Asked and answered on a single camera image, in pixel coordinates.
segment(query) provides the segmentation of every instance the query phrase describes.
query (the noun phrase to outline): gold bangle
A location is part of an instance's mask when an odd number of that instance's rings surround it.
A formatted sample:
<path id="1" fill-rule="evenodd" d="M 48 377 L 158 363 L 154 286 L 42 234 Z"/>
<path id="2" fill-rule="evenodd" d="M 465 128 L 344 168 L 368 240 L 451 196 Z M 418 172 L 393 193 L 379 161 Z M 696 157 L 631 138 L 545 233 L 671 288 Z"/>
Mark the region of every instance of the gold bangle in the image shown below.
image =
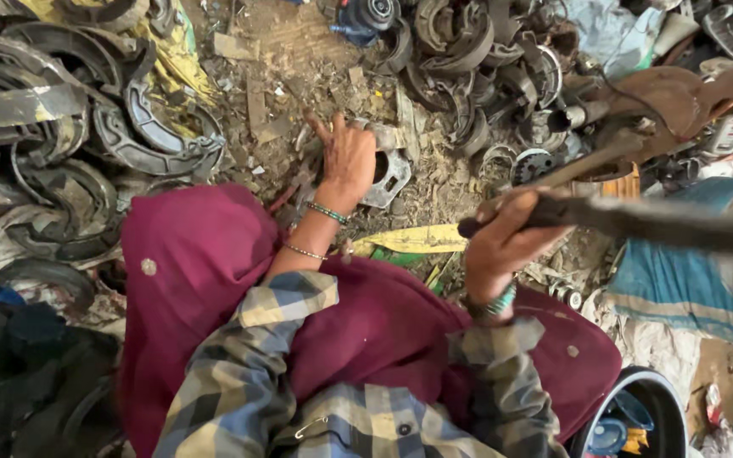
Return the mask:
<path id="1" fill-rule="evenodd" d="M 298 248 L 298 247 L 295 247 L 295 246 L 290 245 L 290 244 L 284 244 L 284 246 L 290 248 L 291 250 L 295 251 L 296 253 L 301 253 L 301 254 L 303 254 L 305 256 L 315 257 L 316 259 L 319 259 L 321 261 L 327 261 L 327 256 L 319 256 L 317 254 L 312 254 L 309 251 L 304 251 L 303 249 Z"/>

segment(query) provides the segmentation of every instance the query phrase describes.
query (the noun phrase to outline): hand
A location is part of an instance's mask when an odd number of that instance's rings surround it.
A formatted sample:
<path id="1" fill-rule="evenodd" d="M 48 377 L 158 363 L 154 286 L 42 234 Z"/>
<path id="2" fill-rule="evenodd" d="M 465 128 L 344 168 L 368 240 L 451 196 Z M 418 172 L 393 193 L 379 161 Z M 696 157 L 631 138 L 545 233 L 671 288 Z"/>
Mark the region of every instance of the hand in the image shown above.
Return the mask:
<path id="1" fill-rule="evenodd" d="M 533 227 L 520 232 L 538 197 L 532 187 L 517 187 L 480 205 L 476 218 L 487 225 L 474 235 L 466 249 L 466 289 L 470 304 L 484 306 L 502 294 L 515 271 L 539 257 L 570 230 Z M 512 309 L 507 311 L 508 315 L 513 313 Z"/>
<path id="2" fill-rule="evenodd" d="M 324 143 L 324 179 L 315 201 L 347 216 L 372 186 L 375 135 L 356 124 L 347 126 L 341 112 L 332 117 L 332 132 L 310 109 L 305 120 Z"/>

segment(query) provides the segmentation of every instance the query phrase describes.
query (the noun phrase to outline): gold embroidered dot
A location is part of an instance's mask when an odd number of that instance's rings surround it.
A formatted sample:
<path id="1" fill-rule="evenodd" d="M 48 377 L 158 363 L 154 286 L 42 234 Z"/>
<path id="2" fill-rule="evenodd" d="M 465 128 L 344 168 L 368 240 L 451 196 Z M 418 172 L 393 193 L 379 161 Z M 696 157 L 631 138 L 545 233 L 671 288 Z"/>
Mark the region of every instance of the gold embroidered dot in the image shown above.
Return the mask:
<path id="1" fill-rule="evenodd" d="M 157 263 L 147 257 L 140 262 L 140 270 L 148 276 L 153 276 L 157 274 Z"/>

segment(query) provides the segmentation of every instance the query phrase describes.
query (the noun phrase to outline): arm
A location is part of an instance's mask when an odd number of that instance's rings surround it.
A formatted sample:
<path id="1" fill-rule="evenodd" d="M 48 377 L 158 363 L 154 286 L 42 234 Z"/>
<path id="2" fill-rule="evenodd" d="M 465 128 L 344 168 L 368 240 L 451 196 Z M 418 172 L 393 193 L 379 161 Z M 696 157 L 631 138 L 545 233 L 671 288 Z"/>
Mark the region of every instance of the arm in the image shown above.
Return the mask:
<path id="1" fill-rule="evenodd" d="M 544 253 L 567 232 L 565 227 L 521 231 L 537 202 L 533 189 L 518 188 L 483 203 L 477 219 L 488 223 L 466 251 L 467 307 L 481 309 L 503 293 L 513 272 Z M 534 318 L 515 320 L 512 307 L 494 316 L 478 315 L 478 324 L 459 343 L 465 363 L 477 375 L 472 434 L 511 458 L 564 457 L 555 441 L 559 421 L 542 389 L 528 351 L 544 327 Z"/>
<path id="2" fill-rule="evenodd" d="M 372 185 L 375 137 L 346 127 L 340 113 L 332 134 L 317 118 L 308 121 L 326 145 L 315 201 L 349 215 Z M 287 244 L 321 256 L 338 229 L 335 219 L 308 210 Z M 336 279 L 318 273 L 320 265 L 280 249 L 262 285 L 248 291 L 229 323 L 191 357 L 155 456 L 265 456 L 296 411 L 284 362 L 293 336 L 305 317 L 338 303 Z"/>

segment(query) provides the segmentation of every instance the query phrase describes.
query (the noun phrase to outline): plaid shirt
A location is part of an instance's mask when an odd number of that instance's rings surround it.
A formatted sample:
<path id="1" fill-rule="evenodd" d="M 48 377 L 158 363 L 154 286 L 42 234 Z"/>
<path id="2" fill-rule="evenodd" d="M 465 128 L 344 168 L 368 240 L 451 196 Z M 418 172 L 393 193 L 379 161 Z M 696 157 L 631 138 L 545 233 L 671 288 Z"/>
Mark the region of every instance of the plaid shirt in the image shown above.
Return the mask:
<path id="1" fill-rule="evenodd" d="M 304 318 L 338 303 L 336 277 L 289 272 L 251 288 L 228 324 L 189 361 L 155 456 L 566 457 L 559 422 L 527 351 L 544 332 L 535 319 L 474 327 L 450 357 L 481 380 L 469 431 L 442 405 L 406 388 L 339 384 L 297 411 L 284 357 Z"/>

